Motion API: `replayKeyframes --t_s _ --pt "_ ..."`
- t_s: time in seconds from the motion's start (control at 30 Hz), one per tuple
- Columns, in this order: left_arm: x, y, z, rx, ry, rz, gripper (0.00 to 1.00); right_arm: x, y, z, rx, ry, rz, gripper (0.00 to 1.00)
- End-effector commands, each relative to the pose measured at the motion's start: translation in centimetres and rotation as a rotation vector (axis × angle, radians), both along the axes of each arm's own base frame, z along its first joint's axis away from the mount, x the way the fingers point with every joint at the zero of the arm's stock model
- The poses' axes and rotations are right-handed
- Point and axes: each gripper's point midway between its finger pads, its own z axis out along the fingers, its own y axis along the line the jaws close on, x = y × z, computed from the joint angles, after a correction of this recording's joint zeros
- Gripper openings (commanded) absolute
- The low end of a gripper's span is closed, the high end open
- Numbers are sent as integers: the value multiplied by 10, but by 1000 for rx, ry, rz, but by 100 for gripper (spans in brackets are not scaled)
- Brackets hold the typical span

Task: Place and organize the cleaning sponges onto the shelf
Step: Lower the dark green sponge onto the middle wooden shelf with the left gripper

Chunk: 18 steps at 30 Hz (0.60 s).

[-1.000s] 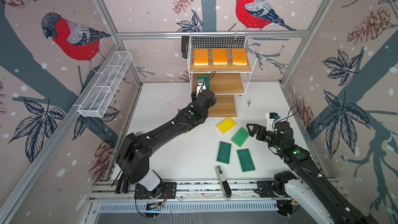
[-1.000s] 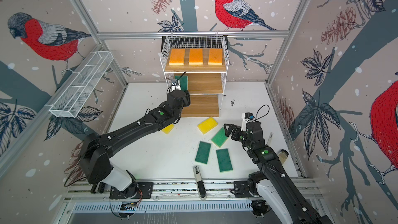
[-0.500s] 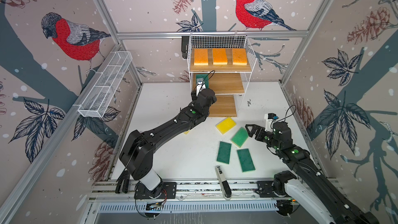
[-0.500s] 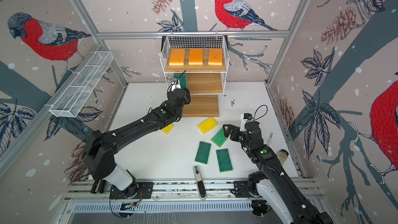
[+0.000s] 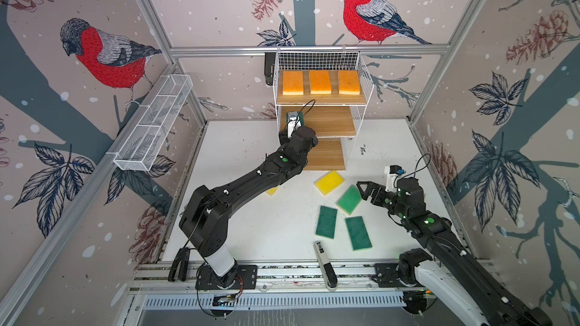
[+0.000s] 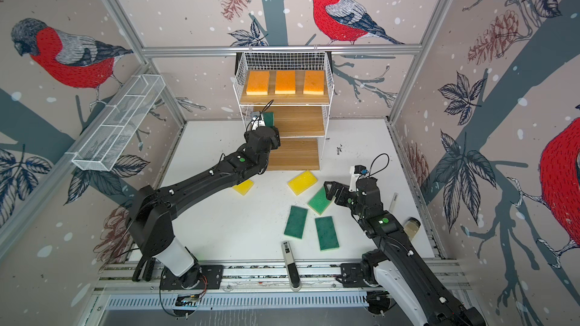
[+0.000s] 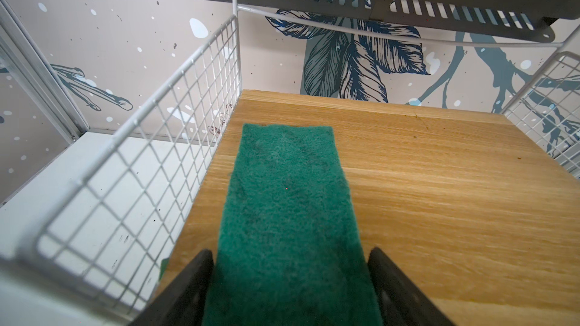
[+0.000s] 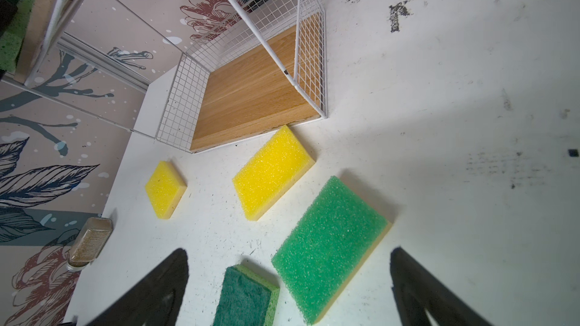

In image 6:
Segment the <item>orange sponge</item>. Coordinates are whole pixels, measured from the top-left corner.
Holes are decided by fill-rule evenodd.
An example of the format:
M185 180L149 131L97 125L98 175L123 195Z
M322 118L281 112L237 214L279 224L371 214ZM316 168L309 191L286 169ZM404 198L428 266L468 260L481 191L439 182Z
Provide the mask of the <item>orange sponge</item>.
M293 95L296 93L296 71L281 70L276 72L276 95Z
M252 70L249 72L246 94L249 96L267 96L270 72Z
M325 88L325 73L323 71L309 70L305 72L303 94L322 96Z

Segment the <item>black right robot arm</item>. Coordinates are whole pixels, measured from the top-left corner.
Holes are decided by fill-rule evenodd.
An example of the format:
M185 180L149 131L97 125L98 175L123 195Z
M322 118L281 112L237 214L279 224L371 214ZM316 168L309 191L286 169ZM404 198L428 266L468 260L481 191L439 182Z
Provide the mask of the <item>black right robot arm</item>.
M324 183L326 198L346 207L376 249L362 256L362 279L385 289L414 325L485 325L435 276L412 245L401 223L384 209L374 177L356 180L355 190Z

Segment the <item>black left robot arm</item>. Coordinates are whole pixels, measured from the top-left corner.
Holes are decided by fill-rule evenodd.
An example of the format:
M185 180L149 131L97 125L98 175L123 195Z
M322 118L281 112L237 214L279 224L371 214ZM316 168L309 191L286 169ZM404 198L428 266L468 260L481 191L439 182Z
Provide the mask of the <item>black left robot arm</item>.
M216 165L185 181L154 190L141 188L128 211L127 230L141 253L132 280L146 276L155 260L177 277L183 288L192 288L201 278L199 261L176 238L172 221L193 205L227 188L263 174L270 152L280 146L279 130L258 126L246 131L245 143L225 155Z

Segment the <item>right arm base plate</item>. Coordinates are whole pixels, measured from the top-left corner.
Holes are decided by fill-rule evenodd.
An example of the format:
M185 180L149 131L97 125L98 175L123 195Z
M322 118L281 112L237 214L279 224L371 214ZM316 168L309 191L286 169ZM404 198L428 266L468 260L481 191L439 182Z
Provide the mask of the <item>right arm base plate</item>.
M360 263L340 264L340 273L335 280L344 288L369 288L363 277Z

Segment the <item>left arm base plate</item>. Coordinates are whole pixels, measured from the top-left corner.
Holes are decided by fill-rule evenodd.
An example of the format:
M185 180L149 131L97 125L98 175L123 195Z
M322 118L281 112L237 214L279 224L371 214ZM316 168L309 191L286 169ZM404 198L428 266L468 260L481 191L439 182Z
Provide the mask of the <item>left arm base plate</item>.
M222 265L194 265L182 276L174 275L168 267L163 269L160 290L217 290L221 286L224 272Z

